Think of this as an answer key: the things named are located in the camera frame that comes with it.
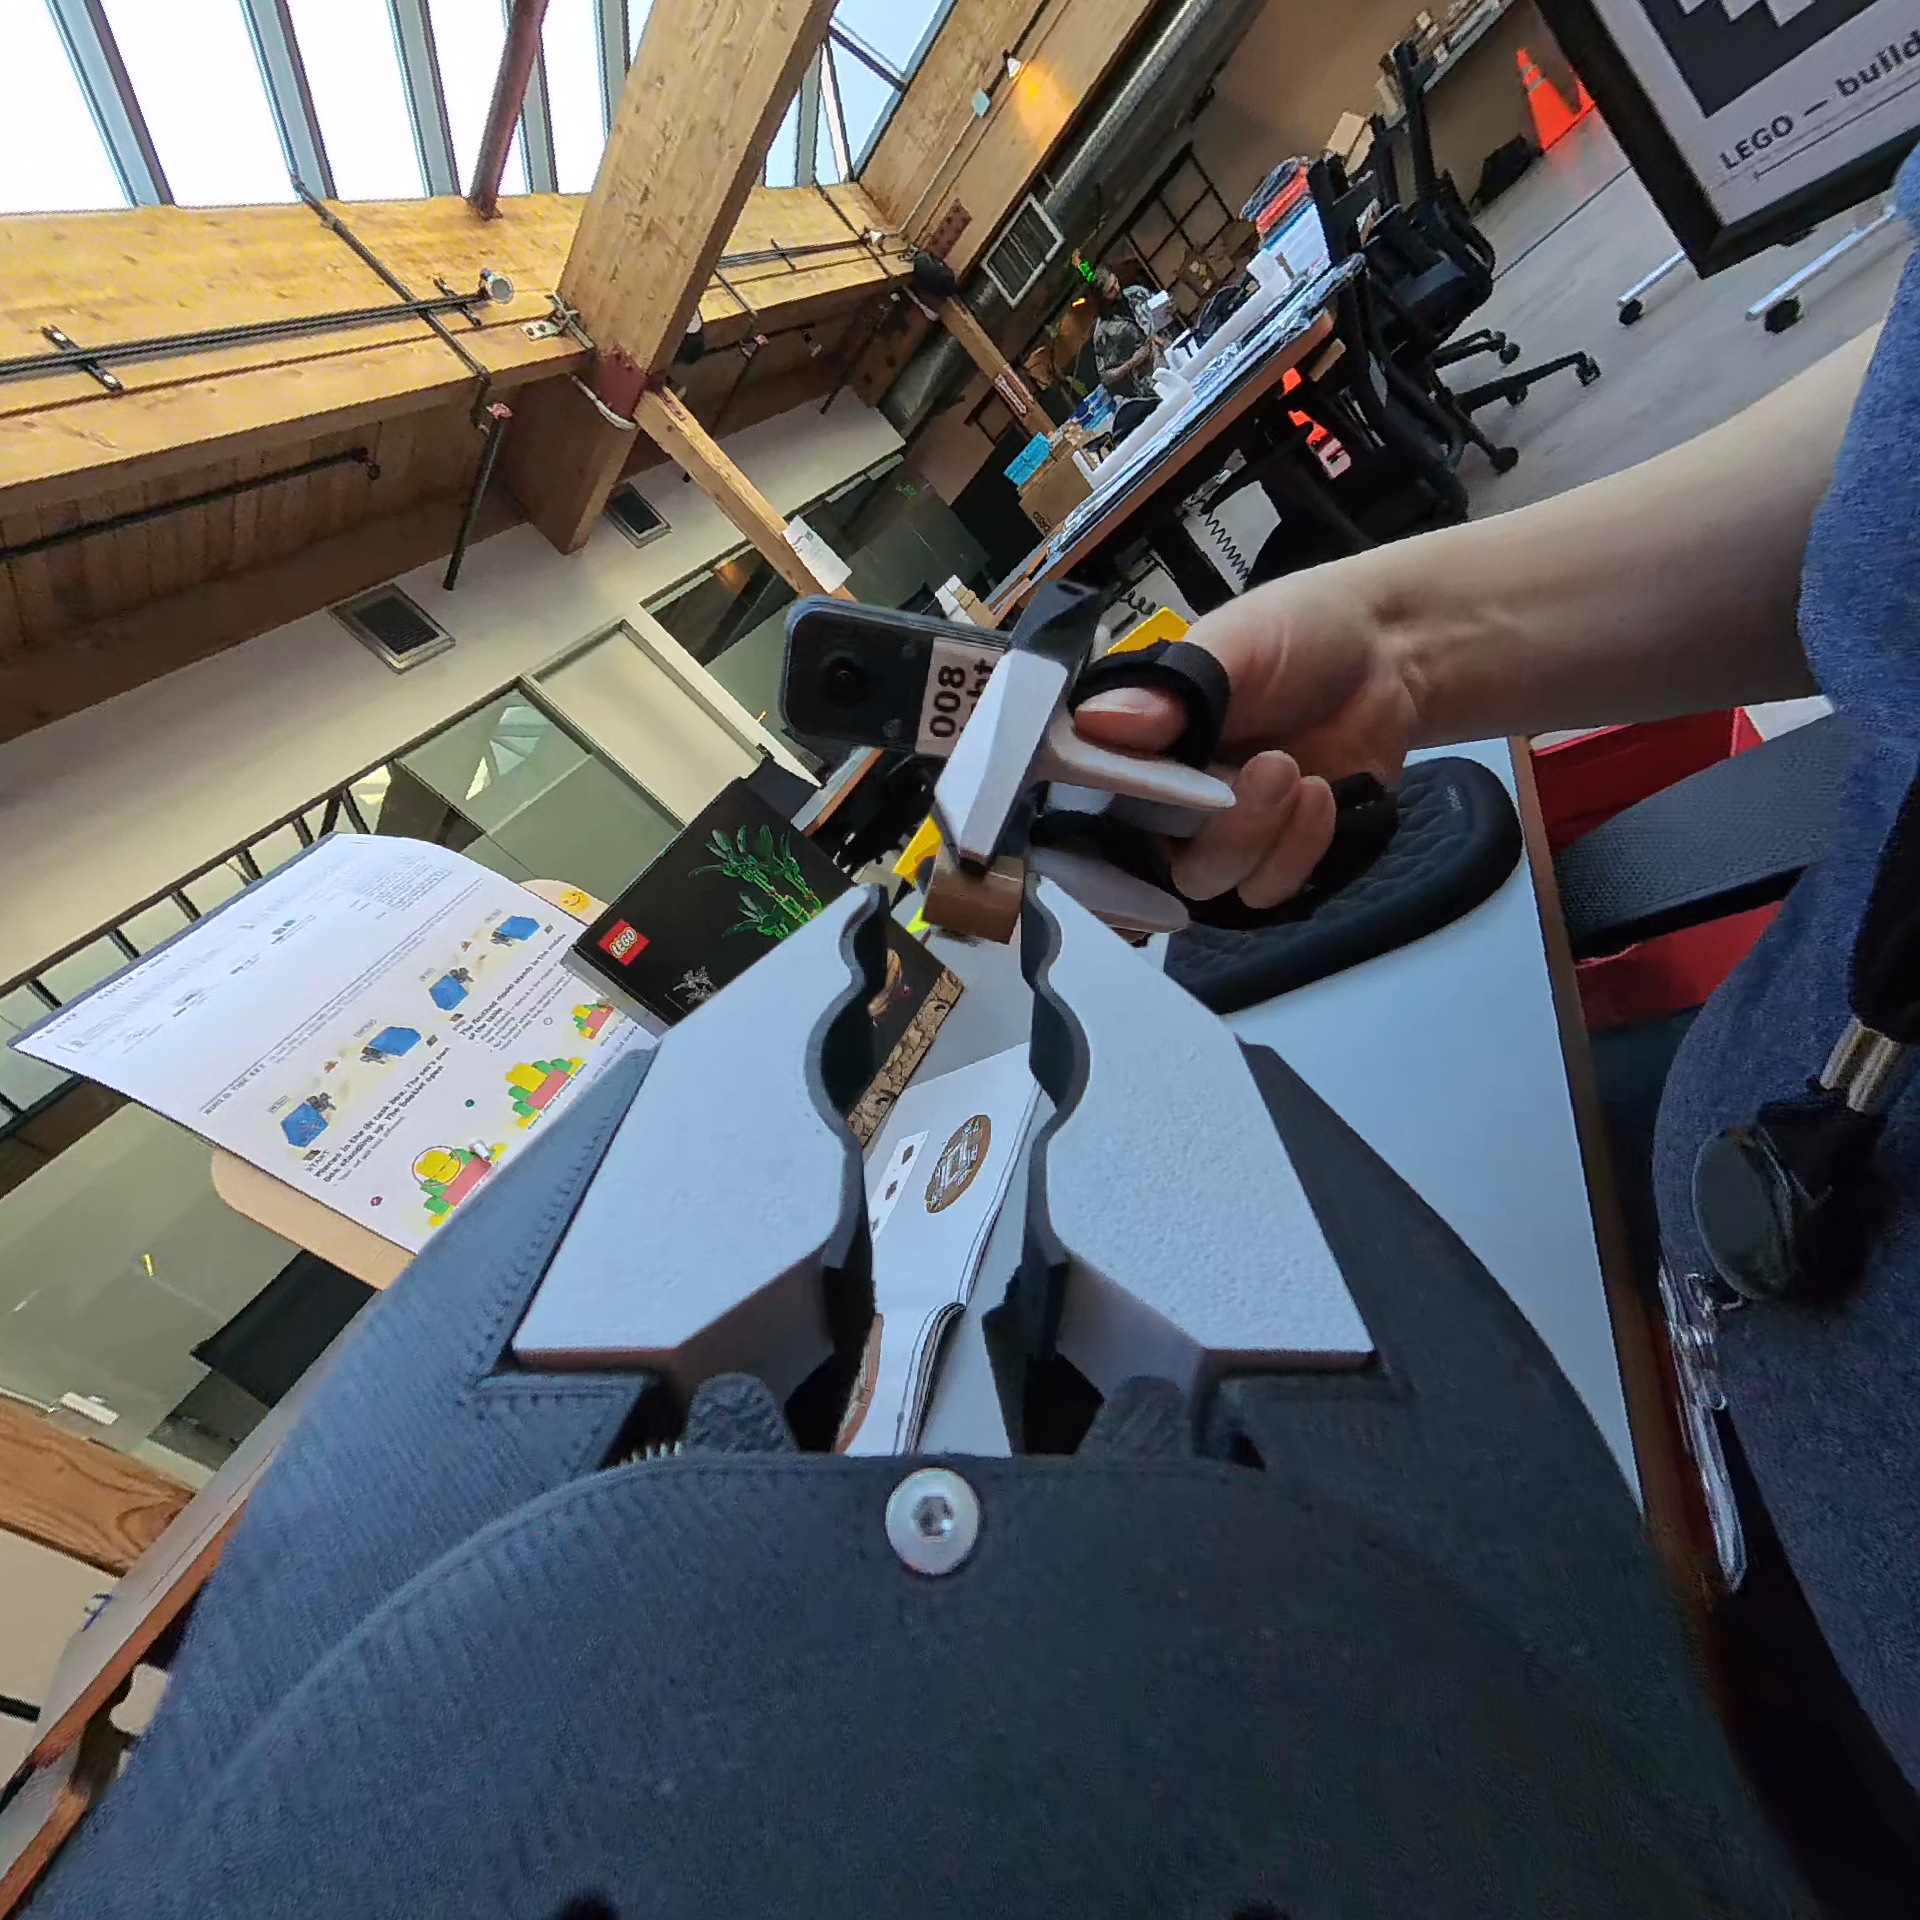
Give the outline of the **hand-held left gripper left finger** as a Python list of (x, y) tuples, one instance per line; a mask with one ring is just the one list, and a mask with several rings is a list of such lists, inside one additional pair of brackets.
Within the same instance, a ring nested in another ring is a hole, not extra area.
[(541, 1371), (725, 1374), (845, 1400), (876, 1316), (849, 1116), (877, 1069), (888, 901), (853, 885), (653, 1047), (514, 1338)]

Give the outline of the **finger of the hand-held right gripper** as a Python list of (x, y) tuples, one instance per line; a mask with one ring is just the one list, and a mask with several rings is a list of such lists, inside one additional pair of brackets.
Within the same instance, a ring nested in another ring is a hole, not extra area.
[(1060, 657), (1010, 648), (985, 679), (930, 801), (941, 846), (961, 871), (993, 865), (1074, 671)]

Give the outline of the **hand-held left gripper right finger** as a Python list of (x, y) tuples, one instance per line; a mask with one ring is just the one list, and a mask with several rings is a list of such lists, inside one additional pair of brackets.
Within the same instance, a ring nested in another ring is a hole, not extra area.
[(1236, 1034), (1053, 880), (1020, 909), (1030, 1074), (1020, 1259), (989, 1311), (1010, 1432), (1086, 1432), (1129, 1379), (1204, 1416), (1227, 1379), (1378, 1346)]

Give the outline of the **brown lego piece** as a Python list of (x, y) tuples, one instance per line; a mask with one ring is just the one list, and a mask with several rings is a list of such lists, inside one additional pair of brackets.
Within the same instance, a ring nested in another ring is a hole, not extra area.
[(1025, 877), (1020, 858), (1000, 855), (972, 867), (941, 846), (923, 873), (923, 923), (956, 939), (1003, 947), (1020, 930)]

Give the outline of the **person's right forearm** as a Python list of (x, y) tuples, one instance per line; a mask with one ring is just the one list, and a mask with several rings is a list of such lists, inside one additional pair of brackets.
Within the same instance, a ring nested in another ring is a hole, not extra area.
[(1812, 695), (1812, 521), (1887, 322), (1729, 420), (1453, 527), (1412, 565), (1410, 739), (1438, 747)]

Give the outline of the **lego instruction booklet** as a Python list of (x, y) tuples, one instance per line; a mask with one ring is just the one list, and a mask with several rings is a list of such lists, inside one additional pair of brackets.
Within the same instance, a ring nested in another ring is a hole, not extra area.
[(876, 1319), (834, 1447), (912, 1451), (1041, 1091), (1025, 1043), (901, 1091), (868, 1164)]

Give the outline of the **black lego set box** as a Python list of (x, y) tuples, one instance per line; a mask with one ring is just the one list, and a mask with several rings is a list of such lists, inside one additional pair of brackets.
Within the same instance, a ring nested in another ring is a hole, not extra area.
[[(851, 887), (794, 820), (802, 779), (772, 759), (731, 779), (585, 923), (565, 967), (661, 1034), (698, 1012), (779, 939)], [(868, 1145), (930, 1052), (961, 982), (888, 914), (879, 991), (870, 997), (876, 1074), (849, 1125)]]

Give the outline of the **person's right hand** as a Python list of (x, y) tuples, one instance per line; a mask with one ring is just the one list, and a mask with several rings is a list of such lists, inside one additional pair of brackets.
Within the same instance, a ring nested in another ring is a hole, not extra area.
[(1294, 899), (1331, 851), (1335, 784), (1388, 784), (1412, 745), (1417, 702), (1380, 561), (1357, 554), (1254, 588), (1201, 615), (1190, 646), (1227, 681), (1212, 776), (1234, 806), (1165, 847), (1190, 901), (1249, 909)]

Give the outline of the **yellow plastic bin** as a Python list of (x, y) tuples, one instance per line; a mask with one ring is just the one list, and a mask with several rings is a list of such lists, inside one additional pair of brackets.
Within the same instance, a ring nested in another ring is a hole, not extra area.
[[(1117, 635), (1109, 632), (1105, 622), (1100, 622), (1095, 626), (1092, 659), (1138, 654), (1157, 643), (1182, 642), (1187, 630), (1190, 620), (1170, 605), (1153, 608)], [(987, 683), (998, 657), (1006, 652), (1007, 642), (1010, 634), (953, 622), (949, 632), (936, 635), (927, 643), (919, 733), (916, 739), (917, 756), (945, 757), (949, 754), (948, 733), (956, 733), (972, 715), (980, 691)], [(948, 733), (933, 729), (936, 719), (949, 723)], [(923, 817), (923, 823), (916, 828), (896, 858), (894, 873), (916, 887), (923, 887), (933, 871), (933, 859), (939, 849), (937, 823), (933, 817)]]

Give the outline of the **long wooden edged work table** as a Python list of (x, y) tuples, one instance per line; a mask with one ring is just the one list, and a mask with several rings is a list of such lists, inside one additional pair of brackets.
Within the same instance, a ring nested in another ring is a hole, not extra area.
[(993, 628), (1003, 623), (1031, 588), (1062, 577), (1162, 491), (1192, 491), (1194, 486), (1182, 481), (1186, 466), (1268, 396), (1278, 396), (1284, 373), (1331, 337), (1337, 297), (1363, 269), (1362, 253), (1333, 262), (1285, 300), (1249, 313), (1242, 331), (1223, 325), (1212, 341), (1218, 352), (1199, 368), (1195, 388), (1159, 405), (1104, 462), (1092, 494), (985, 595), (980, 620)]

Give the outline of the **white ceiling air vent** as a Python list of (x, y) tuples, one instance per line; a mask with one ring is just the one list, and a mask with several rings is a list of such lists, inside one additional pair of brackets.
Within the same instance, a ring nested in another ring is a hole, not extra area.
[(1047, 205), (1028, 193), (985, 247), (977, 269), (1007, 309), (1017, 309), (1044, 280), (1064, 245), (1064, 234)]

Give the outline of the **black wrist rest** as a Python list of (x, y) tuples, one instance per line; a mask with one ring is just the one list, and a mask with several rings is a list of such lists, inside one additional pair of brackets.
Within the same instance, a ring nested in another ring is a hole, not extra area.
[(1523, 855), (1505, 784), (1482, 762), (1415, 762), (1388, 788), (1335, 779), (1331, 847), (1271, 909), (1221, 897), (1192, 912), (1164, 972), (1227, 1015), (1408, 947), (1492, 899)]

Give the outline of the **wooden sheet stand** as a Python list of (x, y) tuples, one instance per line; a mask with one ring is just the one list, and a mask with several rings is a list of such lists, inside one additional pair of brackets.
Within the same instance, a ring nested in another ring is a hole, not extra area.
[(231, 1212), (375, 1289), (392, 1286), (414, 1259), (407, 1248), (226, 1147), (209, 1149), (209, 1183)]

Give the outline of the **printed instruction sheet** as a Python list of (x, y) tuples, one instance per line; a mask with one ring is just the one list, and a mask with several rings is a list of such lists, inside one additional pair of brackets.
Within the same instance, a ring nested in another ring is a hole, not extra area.
[(582, 926), (438, 843), (331, 832), (12, 1047), (417, 1254), (657, 1038)]

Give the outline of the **black office chair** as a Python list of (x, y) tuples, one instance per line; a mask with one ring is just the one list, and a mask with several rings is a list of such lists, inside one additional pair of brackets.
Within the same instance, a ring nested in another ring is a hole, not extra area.
[(1602, 366), (1581, 347), (1519, 368), (1519, 341), (1473, 324), (1492, 297), (1497, 259), (1443, 193), (1384, 210), (1366, 229), (1362, 252), (1394, 368), (1496, 474), (1512, 471), (1522, 456), (1494, 442), (1477, 426), (1477, 412), (1494, 402), (1513, 409), (1562, 371), (1584, 388), (1602, 377)]

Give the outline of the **red plastic bin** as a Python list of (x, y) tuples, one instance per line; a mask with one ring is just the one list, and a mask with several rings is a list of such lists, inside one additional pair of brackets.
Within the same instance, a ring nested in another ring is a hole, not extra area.
[[(1531, 777), (1550, 854), (1562, 854), (1632, 803), (1761, 739), (1743, 707), (1722, 707), (1533, 743)], [(1778, 909), (1768, 901), (1578, 961), (1575, 983), (1587, 1032), (1642, 1025), (1704, 1006), (1745, 960)]]

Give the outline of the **orange traffic cone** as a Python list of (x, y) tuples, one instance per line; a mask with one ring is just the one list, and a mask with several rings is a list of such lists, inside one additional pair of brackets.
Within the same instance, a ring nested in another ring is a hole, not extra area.
[(1516, 47), (1513, 59), (1533, 145), (1545, 154), (1595, 112), (1595, 101), (1578, 76), (1567, 97), (1525, 46)]

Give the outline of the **rolling whiteboard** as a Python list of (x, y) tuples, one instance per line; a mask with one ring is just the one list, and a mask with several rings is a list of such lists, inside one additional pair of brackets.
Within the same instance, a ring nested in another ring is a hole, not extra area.
[[(1779, 334), (1798, 325), (1806, 311), (1806, 297), (1822, 284), (1833, 282), (1870, 257), (1872, 250), (1890, 239), (1899, 227), (1901, 215), (1894, 192), (1885, 190), (1872, 203), (1857, 203), (1846, 212), (1844, 226), (1840, 218), (1822, 222), (1816, 227), (1789, 232), (1776, 245), (1793, 252), (1802, 243), (1824, 238), (1817, 252), (1799, 256), (1785, 278), (1753, 295), (1741, 309), (1745, 324), (1756, 324), (1764, 334)], [(1657, 265), (1623, 288), (1613, 302), (1613, 317), (1619, 327), (1642, 324), (1650, 300), (1673, 278), (1691, 276), (1704, 280), (1705, 272), (1691, 263), (1683, 250), (1669, 252)]]

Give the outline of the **black framed marker sign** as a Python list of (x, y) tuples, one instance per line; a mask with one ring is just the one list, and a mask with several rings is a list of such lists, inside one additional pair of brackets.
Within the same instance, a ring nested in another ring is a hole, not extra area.
[(1917, 126), (1914, 1), (1541, 1), (1700, 278), (1883, 196)]

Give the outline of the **grey ventilation duct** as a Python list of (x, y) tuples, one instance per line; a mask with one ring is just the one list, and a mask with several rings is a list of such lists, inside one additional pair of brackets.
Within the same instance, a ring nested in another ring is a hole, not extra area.
[[(993, 245), (1012, 212), (989, 232), (987, 243), (968, 273), (961, 276), (958, 290), (961, 306), (1013, 371), (1020, 371), (1044, 327), (1053, 324), (1066, 311), (1070, 297), (1086, 286), (1082, 268), (1101, 262), (1138, 268), (1146, 262), (1140, 243), (1129, 239), (1127, 234), (1162, 190), (1171, 186), (1180, 165), (1194, 158), (1192, 139), (1178, 145), (1165, 141), (1150, 158), (1151, 165), (1140, 161), (1108, 172), (1082, 181), (1074, 193), (1051, 192), (1051, 184), (1041, 179), (1044, 192), (1025, 193), (1016, 203), (1013, 212), (1028, 196), (1037, 197), (1064, 234), (1062, 250), (1017, 308), (1007, 308), (998, 300), (987, 278), (980, 272), (981, 256)], [(923, 341), (906, 357), (876, 407), (907, 436), (931, 412), (949, 402), (964, 380), (976, 371), (980, 368), (972, 352), (948, 331), (941, 319), (933, 319)]]

